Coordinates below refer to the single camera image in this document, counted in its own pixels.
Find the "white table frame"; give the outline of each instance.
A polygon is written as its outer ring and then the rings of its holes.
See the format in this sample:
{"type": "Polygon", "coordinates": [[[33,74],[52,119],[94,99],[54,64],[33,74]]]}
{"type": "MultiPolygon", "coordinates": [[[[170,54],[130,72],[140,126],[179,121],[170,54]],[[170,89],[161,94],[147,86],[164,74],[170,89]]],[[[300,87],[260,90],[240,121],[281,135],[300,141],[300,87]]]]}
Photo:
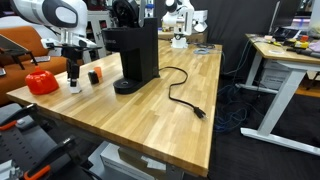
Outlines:
{"type": "MultiPolygon", "coordinates": [[[[257,86],[253,86],[253,79],[257,73],[258,67],[260,65],[262,56],[257,51],[254,61],[252,63],[249,76],[247,78],[246,84],[239,84],[238,87],[257,90],[257,86]]],[[[258,90],[262,92],[275,93],[276,96],[270,105],[267,114],[263,118],[258,130],[253,130],[249,128],[241,128],[241,133],[244,136],[255,138],[258,140],[266,141],[269,143],[277,144],[287,148],[292,148],[295,150],[303,151],[306,153],[314,154],[320,156],[320,148],[314,147],[301,142],[293,141],[281,136],[271,134],[272,129],[280,119],[283,111],[289,104],[291,98],[296,92],[300,82],[302,81],[304,75],[308,70],[310,71],[320,71],[319,64],[301,63],[293,61],[275,60],[278,63],[290,68],[289,74],[285,81],[282,83],[279,91],[270,90],[266,88],[259,87],[258,90]]]]}

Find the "black coffee maker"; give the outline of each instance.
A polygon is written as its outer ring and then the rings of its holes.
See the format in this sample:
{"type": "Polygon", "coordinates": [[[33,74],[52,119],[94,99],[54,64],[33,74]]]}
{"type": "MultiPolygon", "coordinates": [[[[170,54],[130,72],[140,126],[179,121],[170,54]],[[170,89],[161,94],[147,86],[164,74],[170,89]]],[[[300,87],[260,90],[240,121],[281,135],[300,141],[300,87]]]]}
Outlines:
{"type": "Polygon", "coordinates": [[[118,94],[133,93],[159,77],[157,18],[144,18],[143,1],[139,8],[134,0],[114,0],[119,27],[102,30],[106,49],[120,52],[123,78],[113,83],[118,94]]]}

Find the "orange object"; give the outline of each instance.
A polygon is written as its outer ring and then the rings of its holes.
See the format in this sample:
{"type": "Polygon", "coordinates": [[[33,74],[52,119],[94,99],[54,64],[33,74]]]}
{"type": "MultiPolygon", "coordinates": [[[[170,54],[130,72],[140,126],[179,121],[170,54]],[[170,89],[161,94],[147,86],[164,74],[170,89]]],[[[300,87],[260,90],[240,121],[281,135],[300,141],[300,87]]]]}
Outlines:
{"type": "Polygon", "coordinates": [[[59,88],[58,82],[49,71],[41,70],[36,66],[36,71],[27,75],[26,84],[32,94],[48,94],[59,88]]]}
{"type": "Polygon", "coordinates": [[[34,174],[33,176],[29,177],[28,176],[28,171],[24,173],[23,177],[25,180],[38,180],[41,178],[43,175],[45,175],[47,172],[49,172],[51,167],[49,165],[46,165],[44,168],[42,168],[39,172],[34,174]]]}
{"type": "Polygon", "coordinates": [[[17,120],[14,120],[14,121],[12,121],[12,122],[4,125],[4,126],[0,126],[0,131],[5,131],[7,129],[10,129],[11,127],[13,127],[16,124],[17,124],[17,120]]]}
{"type": "Polygon", "coordinates": [[[101,67],[96,66],[96,67],[93,68],[93,70],[97,73],[98,78],[101,78],[101,77],[102,77],[101,67]]]}
{"type": "Polygon", "coordinates": [[[308,41],[308,39],[309,39],[309,37],[308,37],[308,36],[303,35],[303,36],[301,37],[301,39],[300,39],[300,42],[307,42],[307,41],[308,41]]]}

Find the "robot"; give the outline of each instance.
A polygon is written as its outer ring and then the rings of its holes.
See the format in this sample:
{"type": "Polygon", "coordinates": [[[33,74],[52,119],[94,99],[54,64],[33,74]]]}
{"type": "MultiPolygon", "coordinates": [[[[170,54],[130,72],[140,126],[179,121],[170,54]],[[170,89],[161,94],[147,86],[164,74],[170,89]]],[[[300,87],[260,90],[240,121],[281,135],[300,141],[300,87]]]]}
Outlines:
{"type": "Polygon", "coordinates": [[[84,50],[95,49],[97,45],[86,39],[87,6],[83,0],[11,0],[13,11],[22,19],[47,27],[60,28],[60,41],[42,39],[44,48],[62,48],[67,58],[67,73],[71,93],[81,91],[79,66],[76,63],[84,50]]]}
{"type": "Polygon", "coordinates": [[[187,39],[184,36],[192,34],[194,7],[190,0],[166,0],[167,13],[163,16],[163,23],[174,27],[172,39],[173,48],[187,48],[187,39]]]}

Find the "cabinet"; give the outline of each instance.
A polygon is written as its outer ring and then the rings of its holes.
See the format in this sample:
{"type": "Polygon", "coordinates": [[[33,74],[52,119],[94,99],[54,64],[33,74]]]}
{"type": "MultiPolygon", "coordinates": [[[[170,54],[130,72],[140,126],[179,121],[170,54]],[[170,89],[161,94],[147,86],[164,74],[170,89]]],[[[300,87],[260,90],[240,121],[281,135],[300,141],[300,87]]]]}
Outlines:
{"type": "Polygon", "coordinates": [[[105,48],[101,29],[113,26],[109,11],[88,11],[87,39],[95,42],[98,47],[102,48],[93,51],[85,51],[83,53],[83,60],[85,63],[103,58],[110,54],[105,48]]]}

